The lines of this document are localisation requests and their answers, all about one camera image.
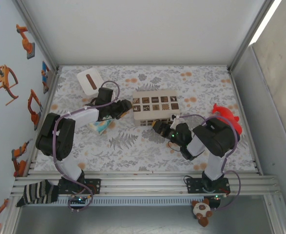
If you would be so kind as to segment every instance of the striped cloth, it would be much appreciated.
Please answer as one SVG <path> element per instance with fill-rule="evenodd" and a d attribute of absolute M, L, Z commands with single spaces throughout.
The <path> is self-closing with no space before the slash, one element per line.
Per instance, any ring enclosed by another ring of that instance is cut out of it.
<path fill-rule="evenodd" d="M 36 184 L 28 184 L 24 188 L 22 198 L 18 201 L 17 207 L 26 204 L 52 203 L 57 201 L 58 186 L 51 185 L 48 180 Z"/>

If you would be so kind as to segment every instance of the red toy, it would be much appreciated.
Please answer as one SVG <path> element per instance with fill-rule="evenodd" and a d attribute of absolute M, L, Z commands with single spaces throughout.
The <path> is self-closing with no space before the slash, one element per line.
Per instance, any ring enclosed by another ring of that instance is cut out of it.
<path fill-rule="evenodd" d="M 223 106 L 217 106 L 216 104 L 214 104 L 212 113 L 214 114 L 215 112 L 218 112 L 220 113 L 220 116 L 227 118 L 232 123 L 232 125 L 234 126 L 235 130 L 238 132 L 239 135 L 242 133 L 242 128 L 238 123 L 239 117 L 234 116 L 230 109 Z M 227 124 L 227 122 L 223 119 L 220 119 L 220 121 Z"/>

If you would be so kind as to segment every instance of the small printed box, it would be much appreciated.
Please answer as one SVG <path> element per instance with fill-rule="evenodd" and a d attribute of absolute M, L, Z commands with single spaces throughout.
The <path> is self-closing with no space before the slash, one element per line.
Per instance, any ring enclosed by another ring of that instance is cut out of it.
<path fill-rule="evenodd" d="M 171 123 L 171 115 L 179 115 L 177 94 L 174 90 L 133 92 L 133 115 L 135 126 L 151 127 L 159 119 Z"/>

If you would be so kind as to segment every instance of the gray leaf pattern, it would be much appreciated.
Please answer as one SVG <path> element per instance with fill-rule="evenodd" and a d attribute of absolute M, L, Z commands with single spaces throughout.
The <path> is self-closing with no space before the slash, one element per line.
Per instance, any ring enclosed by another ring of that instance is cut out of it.
<path fill-rule="evenodd" d="M 59 74 L 51 112 L 65 114 L 91 99 L 86 96 L 76 75 L 92 66 L 64 66 Z M 211 116 L 215 103 L 239 116 L 233 87 L 225 66 L 94 66 L 103 80 L 116 81 L 120 99 L 132 100 L 133 91 L 174 89 L 181 113 Z M 117 91 L 113 84 L 106 87 Z M 199 117 L 185 119 L 192 129 L 202 122 Z M 228 159 L 225 169 L 255 171 L 246 133 L 240 136 L 237 150 Z M 150 126 L 135 127 L 133 111 L 115 120 L 102 135 L 87 125 L 76 130 L 72 156 L 85 171 L 193 171 L 203 170 L 208 151 L 193 161 L 168 147 L 168 140 Z M 38 152 L 35 170 L 56 170 L 52 157 Z"/>

